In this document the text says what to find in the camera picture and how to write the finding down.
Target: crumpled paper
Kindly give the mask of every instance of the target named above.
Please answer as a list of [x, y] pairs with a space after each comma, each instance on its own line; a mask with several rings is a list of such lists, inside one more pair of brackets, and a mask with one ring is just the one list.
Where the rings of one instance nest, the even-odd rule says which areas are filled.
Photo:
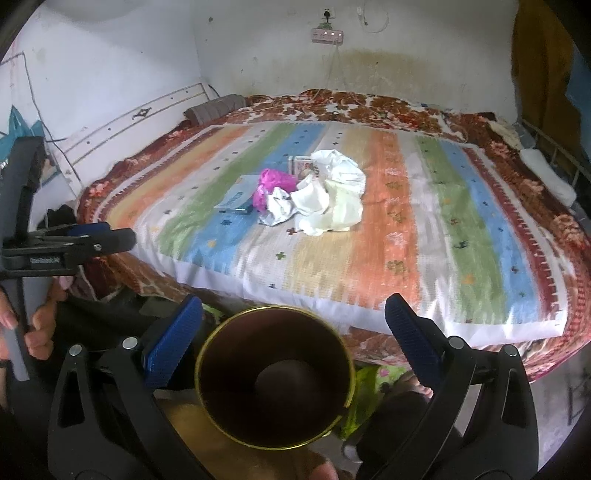
[[319, 150], [310, 157], [318, 177], [309, 174], [291, 194], [276, 187], [267, 195], [267, 213], [259, 217], [261, 222], [273, 226], [295, 215], [296, 230], [306, 235], [349, 230], [361, 221], [365, 174], [337, 150]]

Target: bed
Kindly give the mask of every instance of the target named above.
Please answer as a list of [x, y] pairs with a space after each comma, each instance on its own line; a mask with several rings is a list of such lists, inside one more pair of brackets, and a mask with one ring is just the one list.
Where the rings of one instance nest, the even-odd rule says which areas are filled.
[[[531, 380], [591, 340], [589, 240], [488, 127], [492, 114], [328, 90], [248, 105], [183, 122], [85, 190], [80, 222], [138, 234], [132, 252], [87, 266], [95, 289], [192, 292], [229, 312], [300, 306], [338, 328], [357, 360], [405, 365], [383, 320], [399, 291], [447, 335], [490, 349], [510, 338]], [[352, 231], [309, 237], [290, 221], [214, 210], [239, 175], [321, 148], [367, 175]]]

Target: pants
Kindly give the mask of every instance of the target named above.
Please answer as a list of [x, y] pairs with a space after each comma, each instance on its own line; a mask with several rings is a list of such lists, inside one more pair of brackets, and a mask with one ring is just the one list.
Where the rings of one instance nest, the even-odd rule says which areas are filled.
[[[417, 428], [427, 411], [428, 399], [418, 392], [386, 396], [369, 419], [357, 444], [357, 455], [363, 462], [356, 480], [370, 480], [386, 464], [406, 438]], [[437, 460], [443, 460], [462, 445], [462, 436], [453, 429]]]

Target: mug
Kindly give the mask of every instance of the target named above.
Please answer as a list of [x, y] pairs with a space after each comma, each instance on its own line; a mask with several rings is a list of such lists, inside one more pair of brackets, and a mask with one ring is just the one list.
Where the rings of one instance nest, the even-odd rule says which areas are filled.
[[263, 450], [311, 443], [337, 425], [355, 391], [343, 340], [305, 310], [265, 306], [239, 313], [197, 358], [197, 394], [213, 424]]

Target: wire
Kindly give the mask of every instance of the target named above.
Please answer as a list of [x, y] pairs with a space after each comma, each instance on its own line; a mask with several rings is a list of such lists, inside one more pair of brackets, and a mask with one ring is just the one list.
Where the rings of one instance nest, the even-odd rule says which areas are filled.
[[213, 93], [215, 93], [217, 95], [218, 98], [221, 98], [222, 96], [217, 92], [217, 90], [215, 88], [212, 87], [211, 83], [208, 83], [209, 87], [211, 88], [211, 90], [213, 90]]
[[[47, 134], [49, 135], [50, 141], [47, 141], [48, 143], [53, 143], [53, 145], [61, 152], [61, 154], [64, 156], [64, 159], [66, 160], [66, 162], [68, 163], [68, 165], [70, 166], [70, 170], [73, 172], [73, 174], [76, 176], [76, 178], [78, 179], [78, 181], [82, 182], [77, 171], [74, 169], [74, 166], [71, 164], [70, 160], [68, 159], [68, 156], [66, 155], [66, 153], [60, 148], [60, 146], [57, 144], [57, 142], [60, 142], [62, 140], [66, 140], [66, 139], [58, 139], [55, 140], [53, 138], [53, 135], [51, 134], [51, 131], [49, 130], [49, 128], [47, 127], [47, 124], [43, 121], [43, 117], [41, 116], [41, 110], [39, 110], [39, 106], [37, 105], [37, 100], [35, 98], [35, 92], [33, 91], [33, 83], [31, 81], [31, 74], [29, 73], [29, 67], [27, 64], [27, 56], [25, 55], [25, 53], [23, 51], [13, 55], [12, 57], [4, 60], [3, 62], [0, 63], [0, 67], [2, 65], [5, 65], [13, 60], [16, 60], [18, 57], [22, 57], [24, 64], [25, 64], [25, 72], [27, 74], [27, 81], [29, 83], [29, 91], [31, 92], [31, 100], [33, 102], [33, 105], [35, 106], [35, 110], [37, 110], [37, 115], [39, 116], [39, 120], [41, 121], [41, 125], [43, 126], [43, 128], [45, 128], [45, 130], [47, 131]], [[52, 156], [54, 157], [54, 162], [56, 165], [58, 165], [57, 160], [55, 159], [55, 155]]]
[[[328, 90], [330, 77], [332, 76], [332, 69], [333, 69], [333, 66], [335, 65], [335, 57], [336, 57], [337, 53], [339, 52], [339, 46], [336, 44], [336, 37], [333, 39], [332, 44], [335, 46], [335, 49], [333, 50], [333, 52], [330, 56], [330, 66], [329, 66], [329, 71], [326, 74], [326, 80], [324, 81], [324, 90]], [[320, 93], [321, 90], [323, 90], [323, 89], [322, 88], [318, 89], [316, 94], [312, 97], [312, 101], [316, 100], [316, 97], [318, 97], [318, 94]]]
[[336, 57], [339, 59], [339, 68], [340, 68], [340, 74], [343, 78], [343, 85], [345, 86], [345, 89], [350, 92], [351, 89], [349, 88], [349, 85], [347, 84], [347, 78], [345, 77], [345, 71], [343, 70], [343, 60], [340, 57], [340, 50], [339, 50], [339, 46], [336, 46]]
[[368, 21], [365, 18], [365, 7], [367, 6], [368, 2], [370, 2], [371, 0], [365, 0], [363, 2], [363, 7], [361, 8], [361, 12], [359, 10], [357, 10], [358, 12], [358, 17], [359, 17], [359, 23], [361, 23], [361, 28], [363, 29], [364, 32], [367, 33], [380, 33], [383, 32], [384, 30], [386, 30], [386, 28], [388, 27], [389, 23], [390, 23], [390, 15], [388, 13], [388, 10], [386, 10], [386, 8], [384, 7], [384, 5], [380, 2], [380, 6], [382, 7], [382, 10], [384, 10], [384, 13], [386, 13], [386, 21], [384, 22], [382, 28], [380, 28], [379, 30], [368, 30], [366, 27], [368, 25]]

